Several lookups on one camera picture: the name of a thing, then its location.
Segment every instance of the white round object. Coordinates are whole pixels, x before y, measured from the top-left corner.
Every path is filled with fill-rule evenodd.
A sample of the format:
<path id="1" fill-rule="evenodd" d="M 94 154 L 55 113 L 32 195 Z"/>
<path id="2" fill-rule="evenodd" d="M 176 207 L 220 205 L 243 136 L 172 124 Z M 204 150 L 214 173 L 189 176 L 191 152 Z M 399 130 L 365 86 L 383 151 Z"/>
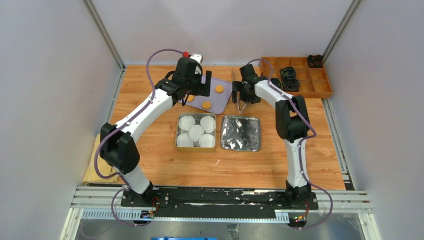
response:
<path id="1" fill-rule="evenodd" d="M 205 133 L 200 125 L 193 125 L 188 131 L 188 136 L 193 142 L 199 141 L 200 137 Z"/>
<path id="2" fill-rule="evenodd" d="M 217 123 L 211 116 L 204 116 L 200 119 L 200 126 L 207 134 L 212 133 L 215 130 L 216 125 Z"/>
<path id="3" fill-rule="evenodd" d="M 190 140 L 187 133 L 183 133 L 176 137 L 176 146 L 183 148 L 192 148 L 194 147 L 193 141 Z"/>
<path id="4" fill-rule="evenodd" d="M 215 137 L 211 134 L 205 134 L 200 137 L 199 145 L 201 148 L 213 148 L 215 147 Z"/>
<path id="5" fill-rule="evenodd" d="M 183 116 L 179 119 L 178 127 L 184 131 L 189 131 L 190 128 L 196 123 L 192 116 Z"/>

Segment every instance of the wooden organizer box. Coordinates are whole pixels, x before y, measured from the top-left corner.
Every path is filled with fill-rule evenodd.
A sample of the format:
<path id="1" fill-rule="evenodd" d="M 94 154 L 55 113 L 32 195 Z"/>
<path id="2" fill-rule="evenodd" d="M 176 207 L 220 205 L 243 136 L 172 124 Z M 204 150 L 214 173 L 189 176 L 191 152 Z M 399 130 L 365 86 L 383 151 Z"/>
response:
<path id="1" fill-rule="evenodd" d="M 302 95 L 309 99 L 327 99 L 333 95 L 333 89 L 330 85 L 329 77 L 325 67 L 309 68 L 306 57 L 279 57 L 263 56 L 273 67 L 273 78 L 281 80 L 280 69 L 293 67 L 296 70 L 296 78 L 300 82 L 299 91 L 288 92 L 291 95 Z M 268 64 L 261 62 L 260 70 L 264 76 L 270 75 Z"/>

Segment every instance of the purple cutting board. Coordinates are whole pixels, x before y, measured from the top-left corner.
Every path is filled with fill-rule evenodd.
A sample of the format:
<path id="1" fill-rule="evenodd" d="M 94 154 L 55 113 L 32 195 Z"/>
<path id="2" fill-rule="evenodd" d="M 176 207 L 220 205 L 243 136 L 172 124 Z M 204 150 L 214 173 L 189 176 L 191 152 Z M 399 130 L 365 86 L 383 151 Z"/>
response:
<path id="1" fill-rule="evenodd" d="M 201 77 L 201 82 L 205 83 L 205 76 Z M 217 93 L 215 87 L 221 85 L 224 87 L 224 91 Z M 194 100 L 187 102 L 186 105 L 201 109 L 206 112 L 213 114 L 222 114 L 227 106 L 228 100 L 230 99 L 233 85 L 229 81 L 224 81 L 218 78 L 212 77 L 210 80 L 210 96 L 194 96 Z M 209 101 L 211 107 L 209 109 L 204 109 L 202 103 Z"/>

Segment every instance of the wooden tabletop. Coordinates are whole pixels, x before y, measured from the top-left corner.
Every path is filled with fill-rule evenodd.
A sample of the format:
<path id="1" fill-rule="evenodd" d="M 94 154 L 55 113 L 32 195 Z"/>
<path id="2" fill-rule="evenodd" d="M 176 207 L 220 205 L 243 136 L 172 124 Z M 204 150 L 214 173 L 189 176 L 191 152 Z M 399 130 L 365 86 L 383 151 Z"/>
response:
<path id="1" fill-rule="evenodd" d="M 150 66 L 156 83 L 175 66 Z M 212 77 L 240 80 L 239 67 L 203 66 Z M 111 123 L 124 118 L 146 99 L 152 91 L 144 65 L 130 65 L 126 69 Z M 320 99 L 306 99 L 311 125 L 318 136 L 306 142 L 306 168 L 310 180 L 329 190 L 344 190 L 330 130 Z M 287 156 L 283 140 L 277 135 L 274 108 L 262 101 L 248 105 L 243 116 L 260 119 L 261 149 L 258 152 L 239 152 L 222 149 L 216 138 L 214 153 L 182 153 L 175 147 L 177 119 L 182 113 L 204 113 L 177 103 L 150 125 L 137 142 L 139 166 L 154 185 L 208 186 L 235 188 L 286 188 Z M 224 115 L 239 115 L 235 104 L 228 102 L 225 111 L 216 116 L 217 136 L 220 135 Z"/>

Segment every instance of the white wall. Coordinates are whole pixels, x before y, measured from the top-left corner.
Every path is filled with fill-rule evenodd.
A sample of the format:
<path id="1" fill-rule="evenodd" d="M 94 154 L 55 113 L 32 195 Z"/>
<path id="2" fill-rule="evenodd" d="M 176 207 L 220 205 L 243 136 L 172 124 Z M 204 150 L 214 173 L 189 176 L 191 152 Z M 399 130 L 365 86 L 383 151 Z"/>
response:
<path id="1" fill-rule="evenodd" d="M 0 239 L 56 240 L 119 77 L 82 1 L 0 2 Z"/>
<path id="2" fill-rule="evenodd" d="M 206 64 L 323 54 L 351 0 L 93 0 L 126 64 L 163 48 L 202 53 Z M 155 63 L 175 63 L 173 54 Z"/>
<path id="3" fill-rule="evenodd" d="M 326 65 L 358 188 L 384 240 L 423 239 L 424 1 L 365 0 Z"/>

